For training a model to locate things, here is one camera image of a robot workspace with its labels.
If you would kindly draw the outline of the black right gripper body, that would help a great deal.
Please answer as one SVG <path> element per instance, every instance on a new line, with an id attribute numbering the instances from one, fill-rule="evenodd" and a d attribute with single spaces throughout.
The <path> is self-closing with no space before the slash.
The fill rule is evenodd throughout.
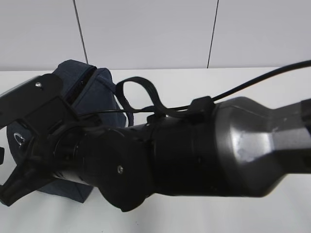
<path id="1" fill-rule="evenodd" d="M 28 100 L 14 108 L 14 120 L 32 133 L 14 175 L 20 180 L 52 179 L 54 173 L 79 172 L 82 122 L 62 97 Z"/>

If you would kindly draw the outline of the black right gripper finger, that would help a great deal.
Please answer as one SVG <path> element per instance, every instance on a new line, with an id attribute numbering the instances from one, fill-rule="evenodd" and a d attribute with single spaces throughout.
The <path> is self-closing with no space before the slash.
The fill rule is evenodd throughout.
<path id="1" fill-rule="evenodd" d="M 25 160 L 17 165 L 7 181 L 0 186 L 0 202 L 11 206 L 22 197 L 50 184 L 54 173 L 61 169 L 57 163 Z"/>

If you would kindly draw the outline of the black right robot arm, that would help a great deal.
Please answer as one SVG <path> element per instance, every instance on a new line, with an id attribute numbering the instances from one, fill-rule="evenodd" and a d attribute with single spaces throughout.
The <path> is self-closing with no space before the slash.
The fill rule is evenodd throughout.
<path id="1" fill-rule="evenodd" d="M 239 97 L 195 116 L 149 116 L 128 128 L 96 116 L 58 125 L 48 141 L 32 139 L 24 161 L 0 187 L 10 206 L 61 179 L 83 182 L 124 212 L 152 194 L 268 195 L 287 174 L 311 171 L 311 102 L 277 109 Z"/>

